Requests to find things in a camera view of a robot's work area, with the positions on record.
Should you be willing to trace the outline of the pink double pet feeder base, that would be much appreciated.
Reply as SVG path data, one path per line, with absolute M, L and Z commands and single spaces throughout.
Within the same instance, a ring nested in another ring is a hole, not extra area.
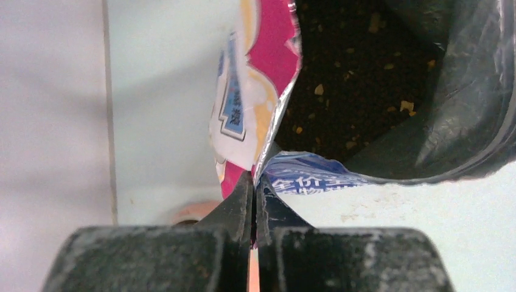
M 221 201 L 202 201 L 184 206 L 172 217 L 172 224 L 177 226 L 193 225 L 209 215 Z

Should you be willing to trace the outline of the colourful cat food bag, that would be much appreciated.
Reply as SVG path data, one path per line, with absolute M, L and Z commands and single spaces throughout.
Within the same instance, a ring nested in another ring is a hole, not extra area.
M 514 1 L 240 1 L 209 124 L 223 197 L 477 178 L 515 161 Z

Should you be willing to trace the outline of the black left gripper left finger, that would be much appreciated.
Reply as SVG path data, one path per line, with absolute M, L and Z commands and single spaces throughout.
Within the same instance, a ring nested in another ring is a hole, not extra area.
M 253 179 L 190 226 L 90 226 L 61 247 L 44 291 L 246 291 Z

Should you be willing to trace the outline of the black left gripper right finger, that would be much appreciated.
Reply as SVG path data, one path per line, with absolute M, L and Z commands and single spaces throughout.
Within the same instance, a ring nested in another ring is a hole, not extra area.
M 262 291 L 452 291 L 431 240 L 408 228 L 315 228 L 267 177 L 256 187 Z

